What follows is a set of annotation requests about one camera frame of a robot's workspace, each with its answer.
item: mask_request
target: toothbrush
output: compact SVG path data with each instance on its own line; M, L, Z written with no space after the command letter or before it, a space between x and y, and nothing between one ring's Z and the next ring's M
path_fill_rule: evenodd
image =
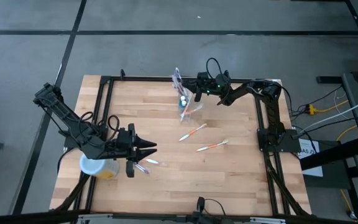
M179 141L183 141L185 140L186 138L190 137L192 134L194 134L196 131L200 130L201 128L205 127L206 126L206 123L201 125L200 127L190 131L188 134L184 135L182 138L179 139Z
M146 161L153 164L160 164L158 161L155 161L153 159L146 159Z
M186 105L186 107L185 107L185 110L184 110L183 113L180 115L180 122L182 122L182 121L183 121L183 118L185 117L185 114L186 114L186 112L187 112L187 109L188 109L188 107L189 107L189 105L190 105L191 97L192 97L192 95L189 96L189 99L188 99L187 105Z
M149 163L151 163L151 164L157 164L157 165L162 166L162 167L168 166L168 165L167 165L166 163L164 163L164 162L155 161L155 160L153 160L153 159L145 159L145 160L146 160L146 162L149 162Z
M203 150L207 150L207 149L211 149L213 147L217 147L223 144L227 144L229 142L229 140L225 139L223 140L223 142L219 143L219 144L213 144L213 145L209 145L209 146L205 146L205 147L201 147L199 149L197 149L197 152L203 151Z
M192 114L198 110L200 110L201 108L203 107L202 104L198 105L196 109L192 110L192 111L189 111L189 112L186 112L185 114L188 115L188 114Z
M135 164L135 166L136 168L140 169L140 171L142 171L143 173L150 174L150 172L146 168L142 167L141 165Z

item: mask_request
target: white cable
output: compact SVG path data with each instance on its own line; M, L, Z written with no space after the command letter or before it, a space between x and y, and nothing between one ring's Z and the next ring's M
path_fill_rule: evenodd
M358 105L355 105L354 107L352 107L352 108L350 108L350 109L348 109L348 110L346 110L346 111L343 111L342 113L339 113L339 114L337 114L337 115L331 116L331 117L326 118L326 119L322 119L321 121L317 121L317 122L315 122L314 124L311 124L311 125L307 126L306 128L304 128L304 129L300 132L300 134L301 134L301 133L304 133L304 131L305 131L306 129L308 129L308 128L310 128L310 127L316 125L316 124L319 124L319 123L328 121L329 119L336 118L337 116L340 116L340 115L342 115L342 114L344 114L344 113L347 113L347 112L349 112L349 111L352 111L352 110L354 110L354 109L356 109L356 108L358 108Z
M335 94L334 94L335 109L336 109L336 111L338 111L338 113L341 113L341 112L339 111L339 109L338 109L338 106L336 105L336 99L339 99L339 97L338 97L338 98L336 97L336 92L337 92L337 90L335 91Z
M336 99L339 100L341 98L344 98L346 96L346 93L344 93L342 96L337 97Z

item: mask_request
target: yellow object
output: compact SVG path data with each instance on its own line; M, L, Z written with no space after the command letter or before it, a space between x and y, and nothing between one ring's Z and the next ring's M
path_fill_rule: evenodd
M335 109L337 106L341 106L341 105L343 105L343 104L345 104L345 103L347 103L347 102L348 102L348 100L343 101L342 103L340 103L340 104L338 104L338 105L336 105L336 106L332 106L332 107L330 107L330 108L328 108L328 109L325 109L325 110L318 110L318 109L315 108L315 111L316 111L316 112L319 112L319 113L324 113L324 112L330 111L330 110L332 110L332 109Z
M348 128L348 129L346 129L345 131L343 131L343 132L338 136L338 138L336 138L336 140L337 140L337 141L341 140L341 138L343 137L343 135L345 135L346 133L348 133L350 130L355 129L356 127L357 127L357 125L352 126L352 127ZM352 207L351 207L349 201L347 201L346 195L345 195L345 193L343 192L342 189L341 189L341 193L342 193L342 197L343 197L343 199L345 200L346 205L347 205L349 211L352 211Z
M82 154L80 159L82 172L100 179L112 179L117 176L119 163L114 159L88 159Z
M351 207L350 203L347 201L345 192L343 192L342 189L341 189L341 193L342 193L343 198L345 199L345 202L347 204L347 207L348 207L349 211L352 211L352 207Z
M346 129L345 131L343 131L343 132L338 136L338 138L337 138L336 140L337 140L337 141L341 140L341 138L343 137L343 135L345 135L348 131L350 131L350 130L352 130L352 129L355 129L355 128L357 128L357 125L352 126L352 127L348 128L348 129Z
M313 105L308 106L308 114L314 115L317 112L317 109Z

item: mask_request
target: white toothbrush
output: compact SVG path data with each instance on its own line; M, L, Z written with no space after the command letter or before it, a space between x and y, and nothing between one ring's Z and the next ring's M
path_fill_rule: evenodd
M141 165L135 164L135 166L136 168L140 169L140 171L142 171L143 173L150 174L150 172L146 168L142 167Z
M185 140L186 138L190 137L192 134L194 134L196 131L200 130L201 128L205 127L206 126L206 123L201 125L200 127L190 131L188 134L184 135L182 138L179 139L179 141L183 141Z
M160 164L158 161L155 161L153 159L146 159L146 161L153 164Z
M209 145L209 146L205 146L205 147L201 147L199 149L197 149L197 152L203 151L203 150L207 150L207 149L211 149L213 147L217 147L223 144L227 144L229 142L229 140L225 139L223 140L223 142L219 143L219 144L213 144L213 145Z

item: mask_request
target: white cup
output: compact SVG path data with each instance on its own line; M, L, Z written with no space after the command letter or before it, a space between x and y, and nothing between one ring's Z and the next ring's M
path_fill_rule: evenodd
M112 179L117 176L119 163L114 159L88 159L82 154L80 159L82 172L100 179Z

